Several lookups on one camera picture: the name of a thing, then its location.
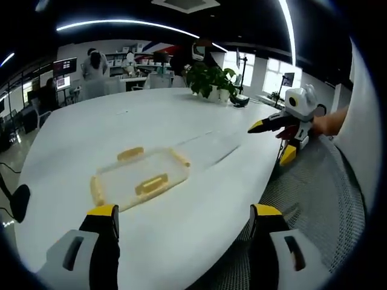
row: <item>cable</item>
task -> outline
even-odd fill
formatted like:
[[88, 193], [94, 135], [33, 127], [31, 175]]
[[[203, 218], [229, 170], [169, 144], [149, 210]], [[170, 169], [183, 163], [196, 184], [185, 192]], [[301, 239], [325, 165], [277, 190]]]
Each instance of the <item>cable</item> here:
[[283, 145], [282, 145], [283, 142], [284, 142], [284, 141], [281, 139], [281, 145], [279, 146], [279, 150], [278, 150], [278, 154], [277, 154], [277, 161], [279, 161], [278, 157], [279, 157], [280, 154], [281, 154], [281, 150], [284, 148]]
[[21, 171], [14, 171], [10, 166], [8, 166], [8, 164], [6, 164], [4, 162], [0, 162], [0, 164], [7, 166], [10, 170], [13, 171], [13, 173], [17, 173], [17, 174], [21, 173]]
[[0, 207], [0, 210], [5, 210], [11, 218], [15, 219], [5, 207]]

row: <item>green plant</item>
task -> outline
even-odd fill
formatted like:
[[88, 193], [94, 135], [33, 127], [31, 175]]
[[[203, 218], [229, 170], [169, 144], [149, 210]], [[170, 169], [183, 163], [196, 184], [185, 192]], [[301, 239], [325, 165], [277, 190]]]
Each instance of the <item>green plant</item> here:
[[230, 79], [235, 75], [235, 72], [226, 68], [224, 71], [219, 67], [208, 68], [202, 63], [194, 65], [187, 73], [187, 84], [192, 92], [201, 93], [203, 97], [208, 98], [212, 86], [218, 89], [226, 89], [231, 96], [236, 96], [237, 91]]
[[272, 92], [270, 94], [270, 98], [273, 100], [273, 101], [278, 101], [279, 100], [279, 92]]

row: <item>sleeve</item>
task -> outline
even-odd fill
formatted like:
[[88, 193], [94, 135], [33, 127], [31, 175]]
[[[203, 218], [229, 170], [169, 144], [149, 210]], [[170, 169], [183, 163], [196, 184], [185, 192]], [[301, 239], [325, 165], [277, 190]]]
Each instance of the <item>sleeve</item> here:
[[106, 70], [108, 69], [108, 60], [106, 58], [106, 55], [104, 55], [103, 53], [101, 55], [102, 55], [102, 73], [105, 74]]
[[80, 68], [82, 69], [82, 76], [83, 76], [83, 78], [86, 77], [86, 67], [87, 67], [86, 61], [87, 61], [87, 60], [85, 60], [85, 61], [83, 62], [83, 64], [80, 65]]

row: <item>white plant pot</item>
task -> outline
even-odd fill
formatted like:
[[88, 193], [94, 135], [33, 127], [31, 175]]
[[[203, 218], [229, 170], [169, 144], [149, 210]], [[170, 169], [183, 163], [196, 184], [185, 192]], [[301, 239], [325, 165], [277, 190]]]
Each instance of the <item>white plant pot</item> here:
[[212, 87], [212, 91], [208, 96], [208, 101], [211, 103], [219, 103], [220, 90], [218, 89], [217, 86], [211, 85], [211, 87]]
[[226, 105], [230, 98], [230, 92], [226, 89], [221, 89], [219, 94], [220, 103]]

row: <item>black ceiling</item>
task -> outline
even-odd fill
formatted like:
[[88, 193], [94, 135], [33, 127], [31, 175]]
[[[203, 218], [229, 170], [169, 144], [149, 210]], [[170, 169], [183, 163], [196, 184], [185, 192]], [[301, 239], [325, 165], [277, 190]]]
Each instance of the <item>black ceiling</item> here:
[[[185, 14], [151, 4], [151, 0], [51, 0], [36, 12], [38, 0], [14, 0], [0, 18], [0, 84], [37, 58], [55, 55], [59, 46], [100, 39], [144, 39], [170, 44], [191, 42], [184, 34], [140, 25], [97, 24], [56, 32], [56, 27], [96, 19], [136, 19], [168, 25], [261, 57], [291, 62], [287, 26], [278, 0], [217, 0], [221, 5]], [[351, 66], [346, 30], [312, 0], [287, 0], [294, 27], [297, 66], [333, 84], [345, 81]]]

